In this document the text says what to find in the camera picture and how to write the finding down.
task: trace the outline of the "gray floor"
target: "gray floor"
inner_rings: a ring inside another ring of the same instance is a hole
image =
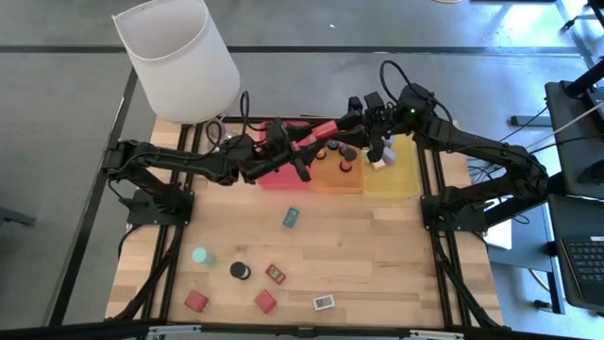
[[[141,2],[3,1],[0,44],[117,44],[110,15]],[[553,4],[207,2],[230,45],[574,46],[568,34],[558,32],[563,20]],[[578,32],[597,54],[601,28],[588,23]],[[513,131],[511,115],[545,106],[546,82],[573,79],[585,70],[579,56],[234,56],[252,114],[282,116],[343,114],[348,96],[380,90],[378,66],[386,58],[435,92],[465,130],[491,138]],[[0,55],[0,206],[38,217],[33,229],[0,229],[0,329],[44,322],[128,70],[125,55]],[[388,78],[392,88],[401,85],[394,72]],[[229,112],[237,113],[234,107]],[[122,136],[148,140],[154,119],[137,88]],[[527,128],[510,142],[527,143],[550,132]],[[544,157],[553,159],[555,152]],[[102,319],[125,218],[126,209],[105,193],[67,323]],[[604,319],[587,311],[568,308],[561,316],[532,309],[529,302],[546,295],[526,270],[495,264],[492,269],[504,321],[513,329],[588,338],[604,333]]]

